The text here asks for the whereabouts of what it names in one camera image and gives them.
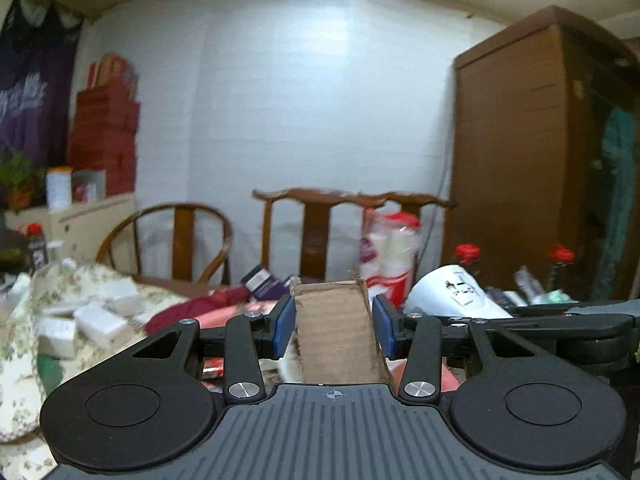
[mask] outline wooden chair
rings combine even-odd
[[[271,246],[271,211],[278,200],[295,200],[304,207],[302,224],[302,249],[300,251],[300,277],[324,281],[326,253],[329,245],[331,209],[338,204],[355,204],[360,207],[380,207],[383,200],[357,196],[342,191],[295,187],[272,193],[254,189],[254,198],[264,202],[262,224],[261,266],[269,268]]]
[[[411,213],[416,215],[420,219],[420,210],[428,205],[436,205],[445,208],[445,225],[447,224],[447,214],[449,209],[453,208],[453,204],[448,200],[443,200],[437,196],[433,196],[427,193],[407,193],[404,191],[389,191],[387,193],[381,193],[377,195],[370,195],[366,193],[358,193],[358,196],[368,198],[370,200],[382,200],[383,202],[396,202],[400,209],[405,213]],[[418,273],[418,257],[416,254],[414,265],[414,283]]]
[[[172,255],[172,278],[185,282],[192,281],[191,271],[193,267],[193,233],[194,216],[196,211],[203,211],[215,216],[222,222],[222,248],[213,261],[207,266],[198,278],[199,283],[207,283],[220,265],[224,265],[222,271],[222,284],[229,285],[229,250],[233,242],[234,234],[229,219],[218,209],[204,204],[194,203],[166,203],[137,211],[133,215],[120,222],[104,239],[95,257],[97,262],[104,262],[109,256],[111,265],[114,265],[111,243],[129,225],[133,227],[134,250],[138,272],[142,268],[140,264],[140,244],[138,241],[137,220],[159,211],[174,210],[174,246]]]

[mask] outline blue gripper pad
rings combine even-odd
[[[379,296],[373,298],[371,314],[373,316],[376,339],[380,348],[382,348],[382,355],[391,358],[396,353],[396,342],[391,328],[391,318],[388,316]]]
[[[290,296],[289,301],[287,301],[276,321],[275,337],[273,338],[273,355],[275,358],[280,358],[284,355],[295,327],[296,301],[293,296]]]

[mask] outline electrical cord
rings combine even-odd
[[[443,163],[442,163],[442,176],[440,177],[440,185],[438,186],[438,192],[436,194],[437,197],[442,195],[442,191],[444,190],[444,186],[445,183],[447,181],[447,173],[449,173],[449,169],[451,167],[451,163],[450,163],[450,158],[451,158],[451,152],[453,150],[453,143],[454,143],[454,133],[455,133],[455,129],[452,128],[449,132],[449,137],[447,139],[447,144],[445,145],[445,151],[444,151],[444,159],[443,159]],[[420,267],[420,264],[422,263],[422,260],[424,259],[424,255],[427,252],[427,247],[429,246],[429,241],[431,240],[431,235],[433,234],[433,229],[435,227],[435,223],[436,223],[436,215],[437,215],[437,210],[435,210],[433,212],[433,215],[431,216],[431,224],[429,225],[429,230],[427,231],[427,236],[424,239],[424,243],[422,245],[422,249],[420,251],[420,257],[418,258],[418,261],[416,263],[416,265],[418,267]]]

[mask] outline potted plant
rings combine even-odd
[[[0,186],[4,188],[9,209],[18,212],[31,205],[41,171],[22,152],[4,156],[0,161]]]

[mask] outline white cabinet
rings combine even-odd
[[[60,258],[78,262],[95,259],[98,248],[116,225],[136,210],[132,194],[112,196],[100,202],[73,204],[64,211],[50,212],[46,207],[32,207],[17,215],[4,213],[9,229],[37,222],[42,225],[47,242],[62,242],[56,250]],[[121,272],[136,272],[133,229],[125,229],[113,242],[115,267]]]

